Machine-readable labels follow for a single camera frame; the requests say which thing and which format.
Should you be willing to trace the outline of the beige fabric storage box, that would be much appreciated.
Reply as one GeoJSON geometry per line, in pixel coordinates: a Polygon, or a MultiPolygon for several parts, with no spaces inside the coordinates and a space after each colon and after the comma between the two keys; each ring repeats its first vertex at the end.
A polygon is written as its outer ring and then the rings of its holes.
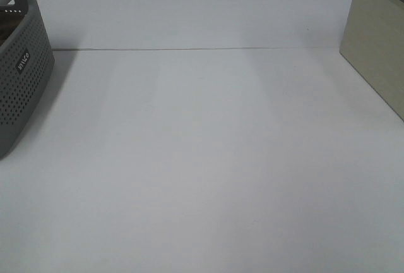
{"type": "Polygon", "coordinates": [[[352,0],[340,54],[403,117],[403,0],[352,0]]]}

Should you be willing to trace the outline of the grey perforated plastic basket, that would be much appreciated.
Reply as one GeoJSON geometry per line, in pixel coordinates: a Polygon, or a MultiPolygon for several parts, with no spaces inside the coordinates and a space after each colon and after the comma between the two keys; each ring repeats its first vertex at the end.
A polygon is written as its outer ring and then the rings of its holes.
{"type": "Polygon", "coordinates": [[[1,45],[1,156],[8,155],[47,86],[55,59],[37,0],[2,4],[1,14],[23,15],[1,45]]]}

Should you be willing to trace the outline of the brown towel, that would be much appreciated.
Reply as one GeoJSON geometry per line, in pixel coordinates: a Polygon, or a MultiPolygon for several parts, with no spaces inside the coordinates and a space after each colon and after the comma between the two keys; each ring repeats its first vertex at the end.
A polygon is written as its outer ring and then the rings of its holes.
{"type": "Polygon", "coordinates": [[[1,14],[0,20],[0,45],[13,33],[15,28],[21,23],[23,15],[1,14]]]}

